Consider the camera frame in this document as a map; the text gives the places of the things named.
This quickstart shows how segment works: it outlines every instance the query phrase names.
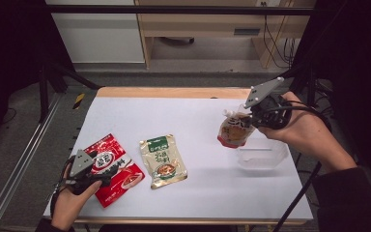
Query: food pouch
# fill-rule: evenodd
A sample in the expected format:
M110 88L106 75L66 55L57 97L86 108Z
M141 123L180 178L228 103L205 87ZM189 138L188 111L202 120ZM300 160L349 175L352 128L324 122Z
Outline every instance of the food pouch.
M177 149L174 135L140 141L141 157L152 177L152 189L186 179L186 167Z
M98 142L84 150L87 154L98 151L92 167L93 174L110 172L111 168L118 168L112 177L110 186L100 188L96 192L100 204L105 208L116 201L128 189L144 179L144 173L134 163L112 134L108 134Z
M245 145L246 139L255 131L255 127L248 123L250 115L226 109L223 114L227 118L219 128L217 139L224 147L238 148Z

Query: white table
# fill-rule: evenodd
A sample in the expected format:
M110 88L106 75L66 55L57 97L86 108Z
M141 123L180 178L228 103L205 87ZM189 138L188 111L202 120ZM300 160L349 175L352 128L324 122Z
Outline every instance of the white table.
M301 189L292 158L272 170L245 170L237 163L237 150L223 147L216 139L224 120L222 110L237 109L249 90L228 89L235 92L231 97L217 93L216 89L196 90L197 94L185 99L177 95L176 89L100 89L72 153L112 133L146 178L105 209L92 197L77 221L273 224L281 218ZM193 93L193 89L179 91ZM206 95L230 99L208 99ZM188 178L151 189L152 179L142 162L139 141L169 133L176 138ZM255 131L251 137L264 135ZM43 216L50 217L48 208ZM312 213L303 197L286 223L301 224L311 219Z

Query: floor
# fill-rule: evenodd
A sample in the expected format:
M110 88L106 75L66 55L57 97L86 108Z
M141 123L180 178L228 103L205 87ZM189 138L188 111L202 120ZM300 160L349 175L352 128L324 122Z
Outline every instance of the floor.
M275 61L278 66L286 65L279 57L275 57ZM118 72L116 67L109 68L99 72L93 67L83 67L79 73L104 85L246 87L254 82L253 79L270 79L286 70L276 64L271 64L268 69L261 68L250 39L213 38L196 38L193 44L161 38L156 40L150 68L128 64L121 65ZM32 154L27 160L29 166L22 173L21 181L14 186L14 192L8 195L8 202L4 205L6 211L0 214L0 231L34 230L47 204L45 199L51 193L52 184L63 165L64 156L71 152L96 91L72 79L67 81L70 88L66 94L54 94L50 90L50 99L57 101L57 109L47 122L50 125L48 129L36 140L36 148L26 151ZM76 96L80 93L85 93L85 99L78 110L73 110ZM36 84L11 96L10 109L0 128L0 193L7 180L13 177L16 163L22 159L25 148L29 147L30 138L35 136L39 126L39 100L39 86ZM335 135L347 145L339 127ZM294 159L298 155L295 151L292 154ZM302 159L299 169L309 170L314 164L314 160ZM303 181L307 175L306 171L300 173ZM312 189L307 196L315 217L317 200ZM76 228L84 231L82 224L77 224ZM96 231L97 226L92 225L92 228ZM244 226L238 229L245 231ZM268 230L265 226L258 226L252 231ZM309 221L303 226L287 226L282 231L318 231L317 221Z

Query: clear plastic box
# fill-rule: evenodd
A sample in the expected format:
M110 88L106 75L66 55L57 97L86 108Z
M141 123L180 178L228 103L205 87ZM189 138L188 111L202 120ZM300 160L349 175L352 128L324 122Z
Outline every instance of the clear plastic box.
M238 148L238 163L245 169L274 169L289 155L285 143L267 138L248 138Z

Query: human hand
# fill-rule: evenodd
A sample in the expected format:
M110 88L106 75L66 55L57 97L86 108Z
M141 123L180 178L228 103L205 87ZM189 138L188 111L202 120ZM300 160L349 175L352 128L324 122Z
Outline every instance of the human hand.
M98 191L100 186L101 181L96 181L80 195L74 195L71 187L61 188L55 204L51 225L60 230L68 231L77 219L86 201Z
M287 101L300 102L292 92L282 95ZM292 102L292 106L303 106ZM356 167L351 156L337 142L324 122L315 114L293 110L288 125L281 130L258 129L267 138L280 140L297 151L319 160L327 172Z

